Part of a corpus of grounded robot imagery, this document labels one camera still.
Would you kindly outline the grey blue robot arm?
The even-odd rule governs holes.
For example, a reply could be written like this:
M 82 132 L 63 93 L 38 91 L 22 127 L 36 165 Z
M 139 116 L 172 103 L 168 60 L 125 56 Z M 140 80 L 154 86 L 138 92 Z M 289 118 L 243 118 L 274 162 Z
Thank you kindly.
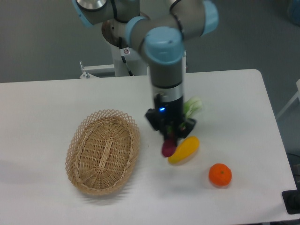
M 145 116 L 164 140 L 176 143 L 196 121 L 184 115 L 184 41 L 212 32 L 218 10 L 209 0 L 172 0 L 169 13 L 158 19 L 142 16 L 137 0 L 74 0 L 81 21 L 93 26 L 116 22 L 112 33 L 119 47 L 129 47 L 148 64 L 154 108 Z

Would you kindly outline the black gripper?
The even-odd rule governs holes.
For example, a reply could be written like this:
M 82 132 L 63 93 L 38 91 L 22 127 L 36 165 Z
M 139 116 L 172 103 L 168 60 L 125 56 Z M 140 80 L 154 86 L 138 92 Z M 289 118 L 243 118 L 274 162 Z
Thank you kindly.
M 164 140 L 174 138 L 175 142 L 185 139 L 194 129 L 197 121 L 185 118 L 183 113 L 183 96 L 163 102 L 162 94 L 154 97 L 154 109 L 148 109 L 145 117 L 155 131 L 159 131 Z

